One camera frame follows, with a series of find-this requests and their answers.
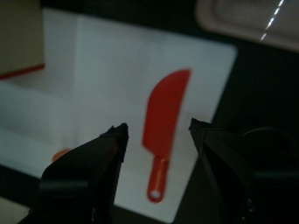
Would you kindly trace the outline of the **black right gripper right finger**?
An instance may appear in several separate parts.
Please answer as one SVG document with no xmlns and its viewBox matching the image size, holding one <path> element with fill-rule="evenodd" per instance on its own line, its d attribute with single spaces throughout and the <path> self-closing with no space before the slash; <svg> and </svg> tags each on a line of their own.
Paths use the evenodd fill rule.
<svg viewBox="0 0 299 224">
<path fill-rule="evenodd" d="M 299 145 L 273 127 L 241 135 L 191 120 L 220 224 L 299 224 Z"/>
</svg>

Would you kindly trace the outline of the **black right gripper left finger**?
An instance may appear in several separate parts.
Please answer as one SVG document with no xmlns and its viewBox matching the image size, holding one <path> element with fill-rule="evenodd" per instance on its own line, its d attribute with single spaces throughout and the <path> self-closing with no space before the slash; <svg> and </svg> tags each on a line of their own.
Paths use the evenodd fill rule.
<svg viewBox="0 0 299 224">
<path fill-rule="evenodd" d="M 128 126 L 112 127 L 45 168 L 39 201 L 20 224 L 112 224 Z"/>
</svg>

